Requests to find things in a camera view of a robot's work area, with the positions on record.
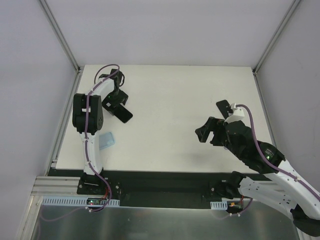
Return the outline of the light blue phone case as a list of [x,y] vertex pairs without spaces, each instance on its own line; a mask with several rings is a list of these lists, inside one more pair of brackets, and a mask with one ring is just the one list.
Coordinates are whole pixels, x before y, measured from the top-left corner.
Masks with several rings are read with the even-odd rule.
[[115,138],[111,132],[103,133],[99,136],[99,150],[109,148],[115,144]]

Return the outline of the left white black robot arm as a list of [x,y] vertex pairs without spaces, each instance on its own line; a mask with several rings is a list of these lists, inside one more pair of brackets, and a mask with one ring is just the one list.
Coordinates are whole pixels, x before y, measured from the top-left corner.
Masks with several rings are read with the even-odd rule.
[[112,195],[112,188],[102,176],[100,130],[104,124],[103,110],[127,123],[133,114],[125,108],[128,94],[121,90],[125,75],[117,64],[101,67],[94,76],[93,87],[73,96],[72,125],[83,146],[84,167],[78,184],[78,194]]

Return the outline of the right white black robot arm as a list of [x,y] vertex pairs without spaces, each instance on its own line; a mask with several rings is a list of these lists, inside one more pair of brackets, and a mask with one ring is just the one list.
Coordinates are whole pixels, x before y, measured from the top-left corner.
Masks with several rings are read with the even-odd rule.
[[320,193],[304,182],[276,147],[254,141],[252,129],[241,120],[227,123],[223,119],[209,117],[202,127],[195,130],[201,143],[207,141],[210,133],[213,133],[211,145],[226,148],[251,170],[284,190],[284,193],[277,192],[233,171],[226,181],[214,186],[219,196],[232,199],[242,195],[256,199],[281,212],[305,234],[319,237]]

